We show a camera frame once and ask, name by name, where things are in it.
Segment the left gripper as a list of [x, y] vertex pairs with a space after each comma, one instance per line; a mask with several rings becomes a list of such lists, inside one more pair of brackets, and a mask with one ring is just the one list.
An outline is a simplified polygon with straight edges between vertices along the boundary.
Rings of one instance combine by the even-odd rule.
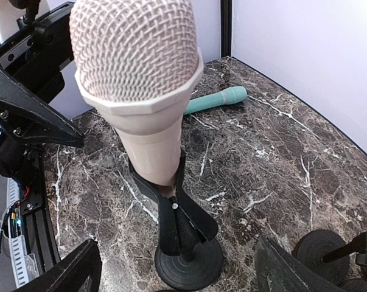
[[74, 59], [73, 6], [0, 1], [0, 127], [19, 143], [84, 146], [83, 134], [48, 105], [64, 89], [61, 72]]

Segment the mint green microphone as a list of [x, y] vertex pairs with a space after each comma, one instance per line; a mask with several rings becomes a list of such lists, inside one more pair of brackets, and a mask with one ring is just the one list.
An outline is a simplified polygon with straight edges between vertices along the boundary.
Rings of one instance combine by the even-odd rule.
[[197, 113], [224, 105], [234, 105], [246, 100], [247, 91], [243, 86], [233, 86], [222, 91], [198, 97], [189, 101], [184, 115]]

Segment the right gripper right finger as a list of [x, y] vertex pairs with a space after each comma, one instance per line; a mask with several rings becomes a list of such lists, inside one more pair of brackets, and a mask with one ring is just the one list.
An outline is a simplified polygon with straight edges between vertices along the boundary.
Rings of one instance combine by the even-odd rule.
[[272, 238], [259, 237], [254, 252], [259, 291], [341, 291], [338, 286], [315, 274]]

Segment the black stand of beige microphone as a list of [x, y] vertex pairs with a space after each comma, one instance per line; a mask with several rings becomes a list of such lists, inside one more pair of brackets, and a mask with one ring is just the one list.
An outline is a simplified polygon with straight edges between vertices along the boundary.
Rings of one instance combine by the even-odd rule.
[[158, 205], [159, 239], [154, 262], [161, 280], [178, 291], [197, 291], [220, 276], [223, 252], [218, 224], [183, 189], [186, 154], [181, 152], [173, 196], [166, 198], [129, 165], [140, 192]]

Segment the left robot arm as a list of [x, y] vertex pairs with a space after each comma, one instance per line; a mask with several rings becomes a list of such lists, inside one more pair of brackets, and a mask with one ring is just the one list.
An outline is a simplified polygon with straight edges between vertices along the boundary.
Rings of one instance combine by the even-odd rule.
[[72, 2], [51, 9], [46, 1], [0, 1], [0, 174], [30, 185], [37, 168], [31, 145], [83, 146], [83, 136], [51, 107], [63, 90], [62, 70], [74, 59]]

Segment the beige microphone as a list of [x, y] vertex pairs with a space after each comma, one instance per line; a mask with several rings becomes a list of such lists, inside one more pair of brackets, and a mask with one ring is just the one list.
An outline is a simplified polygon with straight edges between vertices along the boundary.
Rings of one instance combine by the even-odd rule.
[[171, 186], [204, 68], [191, 2], [77, 1], [69, 27], [85, 102], [114, 127], [141, 177]]

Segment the black stand of green microphone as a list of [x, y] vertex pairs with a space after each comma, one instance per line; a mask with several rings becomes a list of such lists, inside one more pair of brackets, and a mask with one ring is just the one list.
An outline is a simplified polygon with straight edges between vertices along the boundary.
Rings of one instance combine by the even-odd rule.
[[[350, 255], [362, 271], [361, 278], [347, 279]], [[309, 270], [345, 291], [367, 291], [367, 231], [349, 243], [334, 231], [318, 229], [309, 232], [297, 243], [292, 256]]]

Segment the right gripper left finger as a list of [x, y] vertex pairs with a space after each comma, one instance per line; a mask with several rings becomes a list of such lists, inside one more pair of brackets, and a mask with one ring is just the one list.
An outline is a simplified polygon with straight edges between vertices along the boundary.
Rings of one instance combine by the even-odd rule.
[[86, 291], [98, 292], [102, 273], [99, 247], [85, 240], [46, 273], [21, 286], [17, 291]]

